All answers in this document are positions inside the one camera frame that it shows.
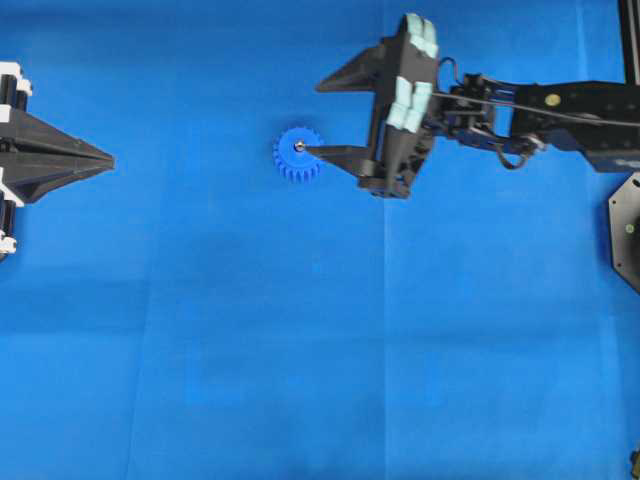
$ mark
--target screw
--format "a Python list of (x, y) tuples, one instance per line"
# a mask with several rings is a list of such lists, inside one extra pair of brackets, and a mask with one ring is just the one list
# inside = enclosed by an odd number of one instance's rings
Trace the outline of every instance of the screw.
[(556, 93), (547, 95), (547, 98), (544, 99), (544, 103), (546, 103), (549, 107), (557, 107), (561, 102), (562, 98)]

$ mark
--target black robotic end effector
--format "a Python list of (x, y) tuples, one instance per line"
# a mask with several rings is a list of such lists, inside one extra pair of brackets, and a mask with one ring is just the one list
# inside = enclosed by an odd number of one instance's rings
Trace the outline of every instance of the black robotic end effector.
[(316, 87), (319, 92), (373, 92), (367, 146), (310, 147), (308, 150), (358, 177), (373, 195), (407, 198), (433, 146), (425, 115), (435, 114), (438, 76), (435, 28), (415, 14), (397, 34), (383, 38)]
[(609, 199), (613, 266), (640, 293), (640, 174)]
[[(374, 195), (408, 198), (434, 138), (494, 151), (509, 170), (551, 144), (581, 152), (598, 172), (640, 171), (640, 87), (607, 82), (516, 85), (466, 75), (438, 90), (435, 28), (415, 14), (324, 80), (319, 92), (373, 92), (366, 147), (309, 148), (359, 179)], [(496, 135), (497, 107), (513, 108), (508, 137)], [(520, 160), (512, 163), (506, 155)]]
[(0, 62), (0, 260), (16, 251), (16, 208), (114, 168), (111, 155), (26, 113), (31, 95), (20, 65)]

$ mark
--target black bracket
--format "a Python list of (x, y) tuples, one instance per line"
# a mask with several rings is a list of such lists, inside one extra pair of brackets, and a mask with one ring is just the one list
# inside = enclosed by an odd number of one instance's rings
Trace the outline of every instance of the black bracket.
[(640, 293), (640, 174), (609, 199), (613, 266)]

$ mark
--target robotic arm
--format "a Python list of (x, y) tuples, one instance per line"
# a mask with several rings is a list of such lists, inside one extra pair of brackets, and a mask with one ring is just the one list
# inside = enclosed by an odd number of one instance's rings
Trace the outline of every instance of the robotic arm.
[[(515, 85), (465, 75), (438, 89), (436, 31), (406, 15), (393, 37), (367, 49), (320, 83), (319, 92), (373, 92), (366, 147), (307, 150), (358, 178), (375, 196), (406, 199), (437, 136), (494, 151), (510, 170), (547, 145), (579, 151), (598, 172), (640, 171), (640, 87), (607, 82)], [(508, 137), (496, 135), (496, 107), (515, 109)], [(518, 157), (510, 162), (507, 155)]]

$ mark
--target black cable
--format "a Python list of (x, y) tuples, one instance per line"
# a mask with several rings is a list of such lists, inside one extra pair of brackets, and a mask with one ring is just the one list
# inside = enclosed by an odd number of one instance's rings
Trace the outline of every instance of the black cable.
[(432, 95), (434, 97), (450, 98), (452, 100), (464, 100), (467, 102), (480, 103), (483, 105), (496, 105), (500, 107), (510, 107), (516, 110), (524, 110), (526, 112), (537, 113), (538, 115), (547, 115), (549, 117), (562, 118), (564, 120), (569, 120), (574, 123), (587, 123), (590, 125), (600, 125), (600, 126), (611, 125), (615, 127), (640, 128), (640, 123), (638, 122), (625, 122), (621, 120), (600, 120), (595, 118), (585, 118), (585, 117), (579, 117), (577, 115), (569, 115), (566, 113), (552, 112), (551, 110), (545, 110), (542, 108), (527, 107), (526, 105), (519, 105), (517, 103), (500, 102), (498, 100), (479, 100), (477, 98), (465, 97), (463, 95), (454, 95), (452, 93), (434, 92)]
[(496, 143), (494, 147), (496, 149), (496, 153), (498, 154), (498, 159), (500, 160), (500, 163), (507, 170), (520, 170), (527, 164), (527, 162), (529, 161), (529, 158), (531, 158), (531, 155), (523, 154), (523, 155), (520, 155), (520, 161), (518, 163), (511, 163), (509, 160), (507, 160), (507, 157), (504, 155), (504, 150), (502, 150), (501, 145), (498, 145)]
[(451, 65), (453, 66), (453, 78), (458, 85), (462, 85), (462, 82), (460, 82), (458, 62), (456, 62), (456, 59), (453, 57), (444, 57), (442, 60), (440, 60), (440, 65), (438, 67), (442, 67), (442, 65), (444, 65), (445, 63), (451, 63)]

